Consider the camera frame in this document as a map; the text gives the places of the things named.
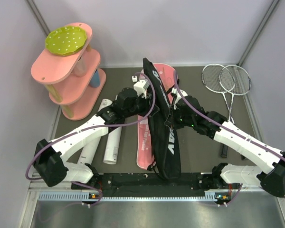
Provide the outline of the pink sport racket bag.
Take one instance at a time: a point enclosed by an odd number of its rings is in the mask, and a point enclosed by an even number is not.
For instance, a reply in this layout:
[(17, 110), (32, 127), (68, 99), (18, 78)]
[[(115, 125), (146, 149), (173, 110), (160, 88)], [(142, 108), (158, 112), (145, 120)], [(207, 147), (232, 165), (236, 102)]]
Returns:
[(142, 73), (152, 81), (155, 89), (154, 113), (137, 125), (138, 147), (136, 163), (147, 170), (157, 168), (164, 180), (180, 177), (181, 159), (176, 130), (165, 125), (172, 105), (174, 68), (163, 63), (143, 59)]

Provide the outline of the white shuttlecock tube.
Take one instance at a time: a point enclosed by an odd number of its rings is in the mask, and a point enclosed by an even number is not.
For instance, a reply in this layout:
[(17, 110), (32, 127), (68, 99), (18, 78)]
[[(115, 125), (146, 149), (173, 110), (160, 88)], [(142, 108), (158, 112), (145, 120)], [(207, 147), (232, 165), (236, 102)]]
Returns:
[(103, 163), (115, 165), (117, 163), (122, 128), (118, 127), (110, 132), (107, 138)]
[[(109, 100), (109, 99), (103, 99), (101, 101), (101, 104), (98, 108), (98, 111), (100, 111), (101, 109), (109, 106), (112, 104), (112, 101)], [(96, 150), (97, 150), (97, 147), (99, 145), (99, 142), (100, 142), (100, 139), (101, 138), (96, 138), (94, 139), (93, 141), (91, 141), (90, 143), (88, 143), (81, 151), (81, 154), (79, 156), (79, 159), (78, 159), (78, 164), (91, 164), (92, 161), (93, 161), (93, 158), (95, 156), (95, 153), (96, 153)]]

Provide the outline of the white badminton racket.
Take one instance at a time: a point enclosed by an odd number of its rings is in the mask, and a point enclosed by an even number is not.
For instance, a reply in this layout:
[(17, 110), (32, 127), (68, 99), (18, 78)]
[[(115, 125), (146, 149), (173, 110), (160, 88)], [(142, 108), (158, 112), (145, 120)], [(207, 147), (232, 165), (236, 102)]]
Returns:
[[(220, 64), (209, 64), (203, 68), (201, 77), (204, 86), (208, 90), (223, 95), (229, 111), (228, 119), (234, 123), (231, 112), (234, 100), (234, 94), (232, 91), (235, 88), (235, 78), (231, 71)], [(228, 105), (226, 93), (231, 95), (230, 105)]]

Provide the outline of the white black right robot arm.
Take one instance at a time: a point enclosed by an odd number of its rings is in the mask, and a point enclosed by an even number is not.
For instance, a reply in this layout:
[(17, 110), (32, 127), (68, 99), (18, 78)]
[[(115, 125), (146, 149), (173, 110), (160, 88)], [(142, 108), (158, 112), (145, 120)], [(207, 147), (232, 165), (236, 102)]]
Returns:
[(191, 127), (254, 163), (253, 166), (219, 165), (219, 172), (212, 176), (216, 187), (232, 183), (255, 185), (273, 196), (285, 197), (285, 151), (257, 140), (215, 111), (205, 112), (196, 98), (183, 91), (172, 93), (172, 98), (169, 126)]

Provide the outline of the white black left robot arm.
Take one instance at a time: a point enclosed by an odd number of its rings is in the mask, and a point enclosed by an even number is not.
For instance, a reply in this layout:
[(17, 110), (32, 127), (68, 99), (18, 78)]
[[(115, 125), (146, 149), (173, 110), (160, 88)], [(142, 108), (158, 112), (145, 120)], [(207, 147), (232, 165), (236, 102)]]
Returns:
[(39, 141), (31, 165), (48, 187), (68, 181), (94, 188), (98, 184), (98, 176), (90, 165), (87, 162), (70, 163), (68, 159), (95, 139), (126, 126), (126, 118), (135, 115), (147, 118), (154, 109), (155, 101), (154, 88), (146, 95), (138, 89), (124, 88), (112, 104), (101, 109), (78, 128), (51, 141)]

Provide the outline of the blue cup on shelf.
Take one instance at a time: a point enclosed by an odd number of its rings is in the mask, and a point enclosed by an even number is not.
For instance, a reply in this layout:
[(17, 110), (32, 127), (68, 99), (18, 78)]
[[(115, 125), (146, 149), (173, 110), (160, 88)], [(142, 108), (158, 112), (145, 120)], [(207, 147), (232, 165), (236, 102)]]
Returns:
[(100, 86), (100, 77), (99, 77), (99, 72), (98, 70), (96, 70), (89, 82), (89, 85), (92, 87), (92, 88), (97, 88)]

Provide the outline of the beige cup on shelf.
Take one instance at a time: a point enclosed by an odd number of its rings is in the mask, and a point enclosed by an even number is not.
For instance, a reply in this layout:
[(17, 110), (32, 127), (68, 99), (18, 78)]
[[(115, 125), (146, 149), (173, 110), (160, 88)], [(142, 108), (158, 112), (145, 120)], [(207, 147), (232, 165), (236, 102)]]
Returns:
[(74, 74), (78, 77), (82, 77), (86, 74), (87, 68), (85, 64), (85, 58), (84, 56), (81, 56), (77, 62), (77, 64), (74, 67)]

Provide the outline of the pink three-tier wooden shelf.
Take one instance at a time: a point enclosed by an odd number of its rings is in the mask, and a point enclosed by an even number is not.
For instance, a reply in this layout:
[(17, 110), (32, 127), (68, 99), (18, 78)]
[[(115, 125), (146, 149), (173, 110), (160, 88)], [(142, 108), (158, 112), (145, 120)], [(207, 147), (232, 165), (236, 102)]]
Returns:
[[(83, 48), (66, 57), (53, 55), (44, 48), (31, 67), (31, 75), (38, 83), (45, 86), (49, 98), (62, 108), (64, 116), (77, 121), (91, 113), (106, 82), (106, 74), (99, 67), (101, 62), (99, 52), (90, 45), (92, 28), (83, 22), (65, 26), (71, 25), (79, 26), (86, 31), (87, 40)], [(85, 58), (87, 72), (84, 76), (78, 77), (73, 70), (81, 56)], [(92, 88), (89, 82), (96, 70), (99, 72), (100, 86)]]

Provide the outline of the white shuttlecock tube on table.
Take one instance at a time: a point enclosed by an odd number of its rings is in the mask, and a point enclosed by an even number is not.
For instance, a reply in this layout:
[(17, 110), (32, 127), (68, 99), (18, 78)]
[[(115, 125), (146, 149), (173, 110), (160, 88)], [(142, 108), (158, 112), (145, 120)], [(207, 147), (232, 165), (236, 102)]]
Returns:
[[(103, 99), (101, 101), (101, 104), (98, 108), (98, 111), (100, 111), (101, 109), (109, 106), (112, 104), (112, 101), (109, 100), (109, 99)], [(88, 143), (81, 151), (81, 154), (79, 156), (79, 159), (78, 159), (78, 164), (91, 164), (92, 161), (93, 161), (93, 158), (95, 156), (95, 153), (96, 153), (96, 150), (97, 150), (97, 147), (99, 145), (99, 142), (100, 142), (100, 139), (101, 138), (96, 138), (94, 139), (93, 141), (91, 141), (90, 143)]]

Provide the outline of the green polka dot plate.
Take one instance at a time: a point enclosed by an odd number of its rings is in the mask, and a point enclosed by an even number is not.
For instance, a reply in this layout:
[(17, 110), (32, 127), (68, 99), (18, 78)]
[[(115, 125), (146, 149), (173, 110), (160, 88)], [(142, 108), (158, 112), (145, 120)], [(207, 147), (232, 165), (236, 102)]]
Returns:
[(79, 26), (64, 26), (52, 31), (45, 39), (45, 49), (56, 56), (69, 56), (80, 51), (87, 33)]

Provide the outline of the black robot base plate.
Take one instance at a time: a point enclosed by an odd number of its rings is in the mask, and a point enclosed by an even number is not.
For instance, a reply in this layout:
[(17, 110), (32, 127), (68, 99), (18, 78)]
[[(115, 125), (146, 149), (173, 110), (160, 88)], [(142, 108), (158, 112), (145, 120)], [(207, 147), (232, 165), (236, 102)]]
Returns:
[(104, 197), (197, 197), (208, 190), (237, 190), (239, 183), (227, 184), (219, 176), (198, 172), (182, 173), (163, 180), (155, 173), (103, 173), (88, 186), (100, 189)]

